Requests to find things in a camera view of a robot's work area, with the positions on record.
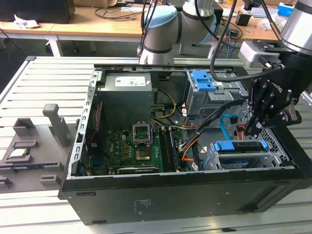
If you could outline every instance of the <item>circuit board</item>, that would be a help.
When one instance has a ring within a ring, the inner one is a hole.
[[[135,145],[133,130],[109,130],[104,146],[103,156],[93,156],[90,159],[89,167],[92,175],[115,175],[120,168],[158,168],[159,173],[164,172],[159,131],[151,131],[151,144]],[[175,139],[175,150],[180,159],[178,145],[182,143],[180,131],[173,131]]]

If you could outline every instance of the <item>desk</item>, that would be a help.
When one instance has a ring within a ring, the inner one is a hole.
[[[200,58],[177,58],[175,64],[209,64]],[[5,153],[15,132],[18,117],[30,117],[34,124],[49,124],[42,114],[46,103],[57,103],[60,116],[75,123],[81,115],[82,104],[95,63],[138,63],[137,58],[37,57],[25,61],[7,88],[0,95],[0,157]],[[220,66],[241,66],[239,59],[217,59]],[[259,69],[248,69],[259,72]],[[301,98],[298,108],[302,125],[289,126],[292,134],[311,157],[309,148],[312,103]],[[58,191],[0,194],[1,234],[203,234],[223,233],[233,228],[238,234],[298,234],[312,230],[312,189],[298,190],[288,195],[264,213],[198,217],[190,219],[133,222],[84,226],[66,200],[57,198]]]
[[[231,2],[221,5],[230,8]],[[238,0],[235,11],[244,5],[243,0]],[[115,12],[110,17],[126,15],[127,12]],[[264,31],[257,26],[259,19],[250,19],[247,27],[240,26],[243,36],[239,41],[253,39],[276,39],[272,31]],[[125,41],[139,42],[141,28],[139,20],[110,21],[97,17],[91,7],[76,7],[75,14],[69,24],[40,23],[40,28],[19,29],[12,22],[0,22],[0,27],[11,38],[18,39],[46,39],[50,41],[54,56],[62,56],[59,40],[87,40],[87,41]]]

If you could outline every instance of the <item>wooden table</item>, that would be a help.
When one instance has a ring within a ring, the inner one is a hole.
[[[243,0],[238,0],[236,7],[235,7],[235,12],[238,12],[241,10],[241,6],[244,5]],[[222,8],[231,8],[232,2],[227,1],[220,5]],[[267,7],[270,8],[276,8],[276,6],[268,5]],[[231,23],[235,24],[236,17],[232,17]],[[250,18],[248,25],[247,26],[239,26],[239,28],[243,32],[243,36],[239,39],[239,41],[244,41],[244,40],[253,40],[253,39],[268,39],[268,40],[276,40],[276,36],[272,30],[267,30],[264,31],[261,26],[258,26],[260,19],[255,19],[253,17]]]
[[[243,0],[238,0],[235,11],[238,11],[243,4]],[[230,8],[231,5],[232,2],[224,2],[221,7]],[[127,14],[129,12],[119,11],[107,16],[118,17]],[[240,26],[243,36],[239,41],[276,39],[272,31],[264,31],[258,26],[259,21],[259,19],[251,18],[247,27]],[[94,41],[139,42],[141,37],[140,20],[111,21],[103,19],[96,16],[91,7],[76,7],[75,15],[69,24],[40,23],[40,28],[19,29],[12,22],[0,22],[0,28],[10,38],[48,40],[54,56],[62,56],[60,40],[91,41],[91,50],[95,51]],[[5,35],[0,33],[0,38],[5,38]]]

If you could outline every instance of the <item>floor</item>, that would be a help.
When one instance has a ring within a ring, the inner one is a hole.
[[[13,77],[20,65],[25,60],[25,56],[14,46],[15,42],[18,47],[27,56],[52,56],[45,50],[45,40],[31,39],[5,39],[6,49],[0,49],[0,92],[6,87],[7,83]],[[136,57],[137,42],[96,42],[96,52],[90,51],[90,45],[87,41],[76,41],[79,47],[79,53],[75,54],[74,44],[72,41],[62,41],[61,46],[64,56],[88,56],[88,57]],[[209,46],[203,45],[193,47],[186,45],[184,55],[179,55],[179,45],[174,45],[172,53],[175,58],[206,58],[208,55]],[[226,57],[227,48],[224,47],[218,58]],[[238,50],[235,50],[231,58],[237,58]]]

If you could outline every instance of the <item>green motherboard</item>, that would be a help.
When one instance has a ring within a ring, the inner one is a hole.
[[[152,172],[165,172],[162,161],[161,130],[153,129],[150,132],[150,144],[135,144],[132,129],[107,131],[103,155],[93,155],[89,160],[89,170],[93,176],[117,175],[120,170],[128,170],[131,174],[133,168],[151,168]],[[174,148],[181,163],[178,145],[182,143],[180,130],[172,131]],[[145,139],[148,133],[144,129],[137,129],[135,139]]]

